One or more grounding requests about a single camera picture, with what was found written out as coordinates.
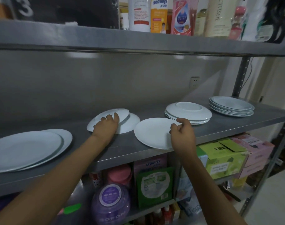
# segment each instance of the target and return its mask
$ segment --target cable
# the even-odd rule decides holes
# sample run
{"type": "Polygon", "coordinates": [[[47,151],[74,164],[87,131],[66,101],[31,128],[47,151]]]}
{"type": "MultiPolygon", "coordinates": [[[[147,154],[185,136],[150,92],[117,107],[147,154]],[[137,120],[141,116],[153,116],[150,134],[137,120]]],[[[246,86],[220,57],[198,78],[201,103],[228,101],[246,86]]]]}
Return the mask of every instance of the cable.
{"type": "Polygon", "coordinates": [[[252,60],[251,60],[251,71],[250,71],[250,74],[249,74],[249,76],[248,76],[247,80],[245,81],[244,85],[246,84],[246,82],[247,82],[247,81],[248,81],[248,79],[250,78],[251,73],[252,73],[252,71],[253,71],[253,66],[252,66],[252,61],[253,61],[253,60],[254,60],[254,57],[252,57],[252,60]]]}

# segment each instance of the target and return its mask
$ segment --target person's left hand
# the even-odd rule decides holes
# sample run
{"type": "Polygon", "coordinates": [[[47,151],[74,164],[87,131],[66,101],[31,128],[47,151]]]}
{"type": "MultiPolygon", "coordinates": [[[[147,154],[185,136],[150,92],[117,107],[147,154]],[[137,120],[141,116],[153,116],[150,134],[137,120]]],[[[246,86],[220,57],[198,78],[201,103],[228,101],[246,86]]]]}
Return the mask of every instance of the person's left hand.
{"type": "Polygon", "coordinates": [[[107,115],[106,118],[102,117],[101,120],[93,127],[92,137],[96,137],[100,143],[106,147],[118,128],[119,117],[114,113],[114,118],[107,115]]]}

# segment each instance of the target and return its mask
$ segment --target electrical outlet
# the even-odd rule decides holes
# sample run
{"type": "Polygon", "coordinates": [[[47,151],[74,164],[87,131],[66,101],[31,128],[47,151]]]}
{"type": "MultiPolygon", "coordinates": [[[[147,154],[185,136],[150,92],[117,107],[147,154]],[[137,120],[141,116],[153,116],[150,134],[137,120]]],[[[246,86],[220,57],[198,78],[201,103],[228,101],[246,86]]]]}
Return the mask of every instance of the electrical outlet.
{"type": "Polygon", "coordinates": [[[199,86],[199,81],[200,81],[200,77],[199,76],[194,76],[190,78],[190,82],[189,82],[189,88],[198,88],[199,86]]]}

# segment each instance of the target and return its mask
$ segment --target hand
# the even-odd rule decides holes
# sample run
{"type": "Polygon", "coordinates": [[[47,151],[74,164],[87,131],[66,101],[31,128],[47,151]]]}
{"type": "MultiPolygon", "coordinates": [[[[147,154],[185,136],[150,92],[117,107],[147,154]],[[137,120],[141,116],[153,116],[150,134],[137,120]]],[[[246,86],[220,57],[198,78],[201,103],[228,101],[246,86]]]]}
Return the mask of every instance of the hand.
{"type": "Polygon", "coordinates": [[[185,118],[177,118],[177,122],[182,125],[172,124],[170,131],[174,151],[180,157],[188,154],[197,155],[196,136],[190,122],[185,118]]]}
{"type": "Polygon", "coordinates": [[[117,113],[114,113],[114,118],[111,115],[107,115],[106,118],[102,117],[93,127],[92,137],[96,137],[103,147],[106,147],[116,133],[118,123],[119,117],[117,113]]]}

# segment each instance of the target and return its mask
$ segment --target person's left arm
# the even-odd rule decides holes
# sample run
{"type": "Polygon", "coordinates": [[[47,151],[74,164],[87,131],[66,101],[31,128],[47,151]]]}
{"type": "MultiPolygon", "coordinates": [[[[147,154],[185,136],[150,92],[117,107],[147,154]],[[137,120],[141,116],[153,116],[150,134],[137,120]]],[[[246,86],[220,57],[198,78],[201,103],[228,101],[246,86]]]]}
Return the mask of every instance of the person's left arm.
{"type": "Polygon", "coordinates": [[[110,143],[119,117],[101,118],[77,150],[0,212],[0,225],[47,225],[62,209],[90,163],[110,143]]]}

